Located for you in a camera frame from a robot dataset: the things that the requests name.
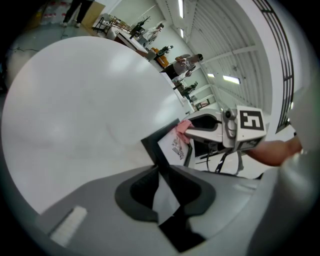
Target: ceiling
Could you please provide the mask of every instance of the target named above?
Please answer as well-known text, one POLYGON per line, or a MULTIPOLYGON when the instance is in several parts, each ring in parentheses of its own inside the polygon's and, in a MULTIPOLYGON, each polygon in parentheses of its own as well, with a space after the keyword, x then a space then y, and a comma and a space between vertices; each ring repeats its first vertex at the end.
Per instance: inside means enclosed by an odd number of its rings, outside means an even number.
POLYGON ((235 0, 184 0, 184 18, 178 0, 156 0, 165 19, 194 53, 203 54, 201 69, 212 84, 212 92, 222 108, 246 105, 264 110, 263 71, 259 49, 250 21, 235 0), (223 75, 240 79, 225 81, 223 75))

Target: white round table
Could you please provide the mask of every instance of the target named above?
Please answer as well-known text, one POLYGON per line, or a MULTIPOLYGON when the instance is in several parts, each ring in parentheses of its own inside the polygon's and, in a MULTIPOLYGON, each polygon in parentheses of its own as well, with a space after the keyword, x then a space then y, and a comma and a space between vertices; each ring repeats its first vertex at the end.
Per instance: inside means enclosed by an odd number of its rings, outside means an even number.
POLYGON ((33 56, 8 92, 2 146, 12 179, 38 213, 102 177, 152 165, 141 139, 185 117, 143 57, 91 36, 33 56))

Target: black pants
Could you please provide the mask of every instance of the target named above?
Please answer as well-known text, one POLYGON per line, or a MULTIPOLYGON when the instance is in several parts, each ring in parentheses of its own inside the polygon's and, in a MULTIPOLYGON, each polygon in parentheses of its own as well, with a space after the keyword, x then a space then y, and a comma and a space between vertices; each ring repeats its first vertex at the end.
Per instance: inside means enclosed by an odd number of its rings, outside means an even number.
POLYGON ((85 15, 86 15, 88 9, 92 5, 92 2, 93 1, 88 1, 88 0, 73 0, 69 10, 66 12, 66 15, 65 15, 65 18, 64 18, 63 22, 68 23, 70 18, 71 18, 71 16, 74 14, 76 9, 81 4, 78 17, 76 18, 76 23, 81 23, 82 20, 84 19, 85 15))
POLYGON ((174 78, 176 78, 177 76, 179 76, 179 75, 176 73, 173 64, 167 66, 167 67, 166 67, 164 70, 162 70, 160 73, 166 73, 171 80, 174 79, 174 78))

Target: fluorescent light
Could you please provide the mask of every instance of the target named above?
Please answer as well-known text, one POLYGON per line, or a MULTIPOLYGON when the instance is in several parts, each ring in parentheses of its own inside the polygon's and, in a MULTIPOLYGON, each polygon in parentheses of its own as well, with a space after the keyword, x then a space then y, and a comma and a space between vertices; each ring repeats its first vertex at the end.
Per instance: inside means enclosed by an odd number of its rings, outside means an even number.
POLYGON ((183 19, 184 18, 184 2, 183 0, 178 0, 178 1, 179 1, 180 17, 183 19))
POLYGON ((226 80, 226 81, 229 81, 229 82, 238 84, 238 85, 240 84, 240 79, 237 78, 237 77, 232 77, 232 76, 224 75, 224 76, 223 76, 223 79, 226 80))

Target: black frame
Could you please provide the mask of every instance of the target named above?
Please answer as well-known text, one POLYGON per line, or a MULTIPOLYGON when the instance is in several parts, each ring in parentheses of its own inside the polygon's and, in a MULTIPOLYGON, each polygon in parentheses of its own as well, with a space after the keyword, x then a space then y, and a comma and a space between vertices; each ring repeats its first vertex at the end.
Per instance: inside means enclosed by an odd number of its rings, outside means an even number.
MULTIPOLYGON (((162 127, 161 129, 157 130, 155 133, 151 134, 150 136, 141 140, 143 146, 145 147, 147 153, 149 154, 150 158, 152 159, 155 165, 159 167, 168 167, 170 166, 168 160, 166 159, 164 153, 162 152, 161 148, 158 145, 158 141, 161 140, 166 134, 168 134, 174 127, 179 124, 179 119, 176 119, 169 123, 168 125, 162 127)), ((188 167, 191 153, 192 153, 192 146, 188 144, 189 150, 186 155, 185 161, 183 166, 188 167)))

